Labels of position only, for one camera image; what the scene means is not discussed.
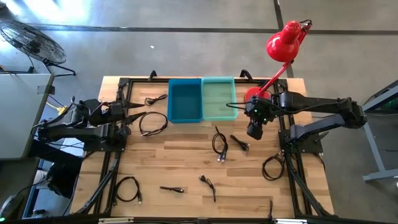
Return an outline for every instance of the teal bin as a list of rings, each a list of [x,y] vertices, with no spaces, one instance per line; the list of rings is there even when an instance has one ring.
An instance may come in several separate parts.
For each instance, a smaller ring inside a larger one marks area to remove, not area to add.
[[[236,103],[233,77],[204,77],[201,79],[202,113],[206,121],[233,121],[238,109],[227,103]]]
[[[167,118],[172,123],[199,123],[202,121],[200,78],[169,80]]]

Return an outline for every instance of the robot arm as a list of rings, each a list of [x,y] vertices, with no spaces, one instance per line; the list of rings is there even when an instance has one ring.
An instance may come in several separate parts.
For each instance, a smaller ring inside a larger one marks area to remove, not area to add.
[[[300,93],[285,91],[273,94],[270,99],[252,96],[246,103],[244,113],[250,117],[247,134],[260,140],[262,125],[272,122],[274,118],[283,115],[297,114],[301,111],[334,113],[314,123],[290,127],[290,139],[305,139],[311,134],[327,131],[340,126],[345,128],[360,128],[366,123],[366,117],[360,107],[352,99],[328,99],[305,97]]]
[[[61,138],[77,138],[85,143],[85,151],[122,151],[131,133],[128,124],[146,114],[128,116],[127,111],[141,106],[144,105],[127,102],[122,91],[117,92],[113,102],[90,99],[76,104],[72,98],[64,114],[39,124],[38,140],[53,142]]]

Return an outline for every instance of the concrete floor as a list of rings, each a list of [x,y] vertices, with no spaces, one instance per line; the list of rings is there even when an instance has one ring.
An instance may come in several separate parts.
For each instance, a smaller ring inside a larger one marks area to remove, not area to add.
[[[395,0],[279,0],[284,22],[312,19],[315,30],[397,30]],[[0,20],[105,27],[222,27],[277,29],[272,0],[8,1]],[[264,50],[271,34],[46,31],[66,51],[63,64],[76,77],[56,78],[55,97],[67,104],[96,98],[102,76],[237,76],[247,69],[271,77],[280,67]],[[396,35],[309,35],[293,64],[314,97],[351,96],[363,104],[397,79]],[[34,61],[38,70],[39,62]],[[0,42],[0,64],[29,65]],[[392,179],[365,184],[377,171],[364,131],[335,129],[322,140],[335,213],[341,217],[398,222],[398,190]],[[397,153],[385,155],[398,161]]]

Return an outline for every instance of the fan grille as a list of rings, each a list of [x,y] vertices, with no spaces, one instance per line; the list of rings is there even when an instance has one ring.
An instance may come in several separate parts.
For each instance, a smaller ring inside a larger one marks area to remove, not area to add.
[[[67,60],[65,51],[41,31],[18,21],[0,22],[0,33],[12,46],[31,57],[53,64]]]

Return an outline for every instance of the wooden table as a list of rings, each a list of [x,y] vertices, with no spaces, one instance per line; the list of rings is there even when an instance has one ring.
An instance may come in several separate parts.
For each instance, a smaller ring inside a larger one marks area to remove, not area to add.
[[[115,99],[119,78],[104,77],[99,93],[100,101]],[[287,82],[290,91],[306,95],[303,79],[289,78]],[[244,92],[252,86],[255,84],[236,84],[237,102],[243,101]],[[143,103],[145,97],[155,98],[167,93],[167,83],[135,83],[131,101]],[[158,101],[152,106],[131,109],[130,113],[142,111],[167,114],[167,100]],[[273,123],[264,126],[264,134],[260,141],[246,134],[248,122],[243,111],[239,110],[235,121],[169,123],[162,133],[151,137],[140,137],[138,121],[134,122],[130,126],[132,135],[128,137],[126,150],[121,157],[118,180],[129,175],[136,177],[140,183],[142,204],[139,205],[137,200],[118,201],[118,206],[112,209],[111,215],[113,217],[262,218],[269,213],[269,199],[272,198],[274,217],[293,217],[287,172],[276,181],[268,181],[261,174],[264,160],[279,151],[277,137],[279,122],[276,119]],[[311,114],[308,112],[296,114],[295,122],[310,123]],[[153,130],[161,127],[163,123],[162,116],[151,114],[145,118],[143,127],[146,130]],[[228,140],[229,149],[225,163],[217,161],[218,155],[211,147],[211,140],[216,133],[215,126]],[[229,138],[230,134],[251,145],[247,156]],[[96,152],[83,162],[73,198],[72,212],[82,207],[97,187],[103,156],[104,153]],[[314,155],[303,154],[303,164],[308,188],[324,208],[333,213],[321,162]],[[276,175],[280,172],[280,165],[275,161],[270,162],[267,170],[271,175]],[[198,180],[200,174],[205,174],[215,185],[216,203],[213,201],[211,189]],[[185,193],[160,190],[161,185],[183,187]],[[104,192],[101,211],[107,199],[108,189]],[[124,182],[119,189],[119,194],[123,198],[131,198],[135,193],[136,187],[130,180]],[[300,208],[304,210],[301,191],[298,191],[298,194]]]

